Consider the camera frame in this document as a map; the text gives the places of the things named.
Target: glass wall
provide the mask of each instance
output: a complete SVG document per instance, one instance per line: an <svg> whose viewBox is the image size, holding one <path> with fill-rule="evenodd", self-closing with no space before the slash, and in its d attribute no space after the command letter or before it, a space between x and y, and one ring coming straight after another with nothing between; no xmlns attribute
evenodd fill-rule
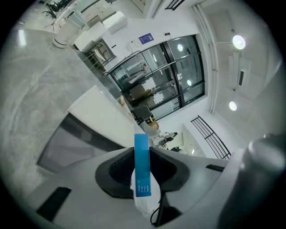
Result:
<svg viewBox="0 0 286 229"><path fill-rule="evenodd" d="M110 76L132 108L146 105L156 120L204 95L201 53L195 36L139 52Z"/></svg>

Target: concrete floor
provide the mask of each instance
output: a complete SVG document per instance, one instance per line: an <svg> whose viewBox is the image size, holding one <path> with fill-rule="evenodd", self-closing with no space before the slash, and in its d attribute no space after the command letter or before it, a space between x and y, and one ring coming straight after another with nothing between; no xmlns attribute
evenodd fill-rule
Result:
<svg viewBox="0 0 286 229"><path fill-rule="evenodd" d="M36 160L69 106L99 80L55 34L12 31L0 62L0 172L12 194L25 198L46 176Z"/></svg>

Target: white ceiling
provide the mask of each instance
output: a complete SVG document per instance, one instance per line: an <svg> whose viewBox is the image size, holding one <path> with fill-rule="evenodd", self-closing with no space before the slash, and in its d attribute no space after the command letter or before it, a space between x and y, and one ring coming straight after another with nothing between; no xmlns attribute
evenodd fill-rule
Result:
<svg viewBox="0 0 286 229"><path fill-rule="evenodd" d="M210 22L215 42L230 43L216 44L219 58L219 93L215 111L248 142L263 136L265 132L280 131L285 125L282 117L286 115L286 106L284 109L281 105L275 105L274 99L280 99L283 103L286 98L282 78L284 64L281 65L281 54L267 25L240 1L213 2L206 4L203 10ZM229 82L228 57L235 52L231 41L236 34L246 41L246 47L239 51L239 55L251 62L251 72L245 88L236 88L234 91ZM237 103L236 111L229 109L230 101ZM280 124L274 124L273 120L280 120Z"/></svg>

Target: blue sign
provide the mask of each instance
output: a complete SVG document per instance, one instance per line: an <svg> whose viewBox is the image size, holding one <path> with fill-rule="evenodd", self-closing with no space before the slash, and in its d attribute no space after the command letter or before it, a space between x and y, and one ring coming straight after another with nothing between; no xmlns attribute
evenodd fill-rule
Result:
<svg viewBox="0 0 286 229"><path fill-rule="evenodd" d="M151 34L146 34L146 35L144 35L142 37L139 37L139 40L141 41L142 44L146 44L146 43L148 43L150 41L153 41L154 38L152 37Z"/></svg>
<svg viewBox="0 0 286 229"><path fill-rule="evenodd" d="M151 196L148 134L135 134L136 197Z"/></svg>

